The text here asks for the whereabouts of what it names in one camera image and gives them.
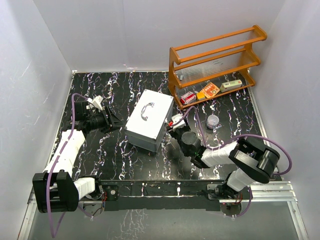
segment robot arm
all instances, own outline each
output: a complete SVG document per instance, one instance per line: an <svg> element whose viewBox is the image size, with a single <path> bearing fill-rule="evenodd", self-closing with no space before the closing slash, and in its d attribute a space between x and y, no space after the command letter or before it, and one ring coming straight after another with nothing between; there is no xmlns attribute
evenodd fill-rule
<svg viewBox="0 0 320 240"><path fill-rule="evenodd" d="M173 116L173 125L181 118L181 114ZM253 182L267 184L280 158L277 151L252 137L239 138L237 142L216 150L207 149L184 120L173 127L170 125L167 127L169 134L177 140L183 154L191 157L196 167L237 165L238 169L231 172L224 183L214 190L216 196L234 198Z"/></svg>
<svg viewBox="0 0 320 240"><path fill-rule="evenodd" d="M71 124L61 134L60 143L48 166L42 173L36 173L32 179L34 194L38 209L41 213L47 212L46 185L50 170L57 156L50 182L50 206L52 212L71 212L78 207L79 200L86 195L96 197L101 195L101 185L97 176L83 176L73 182L71 179L75 160L80 147L87 135L96 129L102 133L114 131L122 127L121 121L108 107L102 107L101 96L93 100L74 103L75 127L71 138Z"/></svg>

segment round container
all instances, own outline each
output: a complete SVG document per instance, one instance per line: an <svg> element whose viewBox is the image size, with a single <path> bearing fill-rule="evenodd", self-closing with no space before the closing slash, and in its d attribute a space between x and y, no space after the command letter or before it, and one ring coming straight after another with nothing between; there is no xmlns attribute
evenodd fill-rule
<svg viewBox="0 0 320 240"><path fill-rule="evenodd" d="M212 114L210 116L208 116L207 120L206 120L206 127L208 129L214 129L214 126L216 126L219 123L219 118Z"/></svg>

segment gray floor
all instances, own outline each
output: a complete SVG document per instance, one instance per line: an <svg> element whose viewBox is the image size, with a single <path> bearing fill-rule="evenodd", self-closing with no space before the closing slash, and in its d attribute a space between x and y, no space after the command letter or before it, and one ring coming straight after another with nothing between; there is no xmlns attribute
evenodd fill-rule
<svg viewBox="0 0 320 240"><path fill-rule="evenodd" d="M122 210L103 212L91 221L77 210L67 212L57 240L297 240L286 202L253 202L235 220L205 210ZM54 214L55 223L60 213ZM51 239L47 214L38 211L29 240Z"/></svg>

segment white metal box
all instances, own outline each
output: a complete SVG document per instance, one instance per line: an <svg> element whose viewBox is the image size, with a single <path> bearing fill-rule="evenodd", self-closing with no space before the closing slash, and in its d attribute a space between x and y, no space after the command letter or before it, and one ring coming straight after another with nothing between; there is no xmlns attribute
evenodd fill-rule
<svg viewBox="0 0 320 240"><path fill-rule="evenodd" d="M171 119L173 106L172 96L144 90L124 128L129 143L157 152Z"/></svg>

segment white wall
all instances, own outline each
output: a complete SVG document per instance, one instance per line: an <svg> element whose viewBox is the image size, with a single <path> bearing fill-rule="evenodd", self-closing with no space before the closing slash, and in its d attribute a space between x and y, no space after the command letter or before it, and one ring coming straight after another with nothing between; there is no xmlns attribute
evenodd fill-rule
<svg viewBox="0 0 320 240"><path fill-rule="evenodd" d="M318 240L320 186L320 2L287 0L269 31L262 64L252 69L268 137L293 158L290 180L306 230ZM284 170L286 159L280 161Z"/></svg>
<svg viewBox="0 0 320 240"><path fill-rule="evenodd" d="M72 73L32 0L0 6L0 238L9 240L47 163Z"/></svg>
<svg viewBox="0 0 320 240"><path fill-rule="evenodd" d="M167 70L169 48L254 24L285 0L34 0L72 70Z"/></svg>

